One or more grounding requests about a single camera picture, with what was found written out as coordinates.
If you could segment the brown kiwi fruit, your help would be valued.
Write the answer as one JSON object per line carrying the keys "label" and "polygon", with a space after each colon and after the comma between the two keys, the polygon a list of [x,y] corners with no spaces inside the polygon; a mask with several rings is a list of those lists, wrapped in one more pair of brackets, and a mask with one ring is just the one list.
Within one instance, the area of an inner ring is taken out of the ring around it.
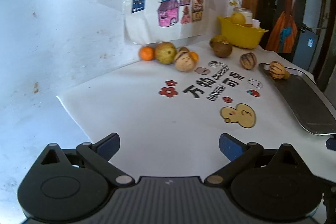
{"label": "brown kiwi fruit", "polygon": [[213,44],[215,56],[227,58],[232,53],[232,44],[229,42],[216,42]]}

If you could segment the small orange tangerine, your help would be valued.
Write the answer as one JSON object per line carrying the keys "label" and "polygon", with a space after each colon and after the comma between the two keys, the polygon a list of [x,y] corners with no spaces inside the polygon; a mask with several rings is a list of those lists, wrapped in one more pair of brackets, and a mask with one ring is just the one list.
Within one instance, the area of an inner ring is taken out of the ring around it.
{"label": "small orange tangerine", "polygon": [[199,56],[196,52],[189,52],[189,54],[195,63],[199,61]]}
{"label": "small orange tangerine", "polygon": [[144,61],[151,61],[155,59],[154,49],[152,47],[142,47],[138,53],[140,59]]}

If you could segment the green-yellow pear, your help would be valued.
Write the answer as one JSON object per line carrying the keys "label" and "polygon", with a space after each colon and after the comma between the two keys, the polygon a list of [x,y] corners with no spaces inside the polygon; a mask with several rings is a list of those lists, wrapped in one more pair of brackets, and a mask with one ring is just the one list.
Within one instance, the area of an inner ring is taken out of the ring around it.
{"label": "green-yellow pear", "polygon": [[227,38],[223,35],[216,35],[210,40],[210,47],[214,48],[216,43],[224,43],[227,44]]}

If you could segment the large yellow-green pear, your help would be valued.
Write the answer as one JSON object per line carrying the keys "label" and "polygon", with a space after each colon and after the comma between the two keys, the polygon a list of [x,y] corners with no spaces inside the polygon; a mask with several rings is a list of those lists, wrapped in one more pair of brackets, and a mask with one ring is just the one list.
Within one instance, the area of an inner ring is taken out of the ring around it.
{"label": "large yellow-green pear", "polygon": [[177,54],[177,49],[171,42],[161,42],[154,50],[155,59],[161,64],[172,64]]}

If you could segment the metal baking tray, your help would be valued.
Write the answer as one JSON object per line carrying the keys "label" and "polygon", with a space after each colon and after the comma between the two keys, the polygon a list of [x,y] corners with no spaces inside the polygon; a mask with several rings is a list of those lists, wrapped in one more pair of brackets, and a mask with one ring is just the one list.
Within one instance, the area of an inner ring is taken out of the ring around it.
{"label": "metal baking tray", "polygon": [[303,129],[313,135],[334,135],[334,106],[306,73],[294,68],[285,69],[290,74],[289,79],[274,80],[269,74],[269,64],[259,64],[260,72],[277,90]]}

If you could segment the white printed table mat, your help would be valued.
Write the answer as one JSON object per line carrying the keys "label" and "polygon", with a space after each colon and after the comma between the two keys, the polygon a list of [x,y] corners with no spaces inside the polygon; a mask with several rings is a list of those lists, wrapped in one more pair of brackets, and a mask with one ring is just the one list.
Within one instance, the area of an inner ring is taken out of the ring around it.
{"label": "white printed table mat", "polygon": [[190,50],[206,75],[140,61],[74,87],[59,101],[92,142],[120,135],[111,162],[135,178],[208,176],[228,163],[219,151],[226,132],[265,148],[292,144],[314,174],[335,180],[326,137],[304,130],[258,69],[240,66],[243,50],[226,59],[214,56],[206,41]]}

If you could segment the grey washing machine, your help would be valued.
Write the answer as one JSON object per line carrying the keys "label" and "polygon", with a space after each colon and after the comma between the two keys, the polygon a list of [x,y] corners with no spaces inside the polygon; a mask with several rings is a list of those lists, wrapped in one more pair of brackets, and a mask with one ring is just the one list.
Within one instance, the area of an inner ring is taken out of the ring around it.
{"label": "grey washing machine", "polygon": [[308,71],[315,53],[318,35],[310,30],[301,31],[292,63]]}

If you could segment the yellow plastic bowl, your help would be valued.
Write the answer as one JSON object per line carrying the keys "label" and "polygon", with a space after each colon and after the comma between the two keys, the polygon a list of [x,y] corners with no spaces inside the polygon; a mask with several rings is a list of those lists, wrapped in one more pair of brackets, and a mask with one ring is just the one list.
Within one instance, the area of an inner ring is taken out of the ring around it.
{"label": "yellow plastic bowl", "polygon": [[233,24],[228,17],[218,16],[220,31],[233,46],[245,49],[256,48],[268,30]]}

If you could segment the small fruit behind pear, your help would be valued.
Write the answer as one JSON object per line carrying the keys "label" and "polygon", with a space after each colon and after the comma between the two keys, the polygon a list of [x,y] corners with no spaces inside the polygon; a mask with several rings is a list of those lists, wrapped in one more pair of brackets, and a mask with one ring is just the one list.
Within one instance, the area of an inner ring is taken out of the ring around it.
{"label": "small fruit behind pear", "polygon": [[189,52],[189,49],[186,47],[180,47],[178,51],[179,52]]}

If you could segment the orange white foam cup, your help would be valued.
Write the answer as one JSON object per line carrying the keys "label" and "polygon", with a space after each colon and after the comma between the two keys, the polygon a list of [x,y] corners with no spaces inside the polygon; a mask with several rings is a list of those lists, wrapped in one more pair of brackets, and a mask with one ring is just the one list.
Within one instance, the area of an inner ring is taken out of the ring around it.
{"label": "orange white foam cup", "polygon": [[258,19],[253,19],[252,20],[252,27],[259,29],[260,28],[260,21]]}

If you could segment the glass jar with flower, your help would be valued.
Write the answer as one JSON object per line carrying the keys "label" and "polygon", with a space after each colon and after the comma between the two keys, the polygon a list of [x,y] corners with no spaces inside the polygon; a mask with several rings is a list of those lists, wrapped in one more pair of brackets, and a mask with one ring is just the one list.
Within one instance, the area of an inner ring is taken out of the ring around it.
{"label": "glass jar with flower", "polygon": [[229,6],[233,8],[233,13],[241,13],[246,18],[253,18],[253,13],[250,9],[242,8],[242,3],[240,0],[228,0]]}

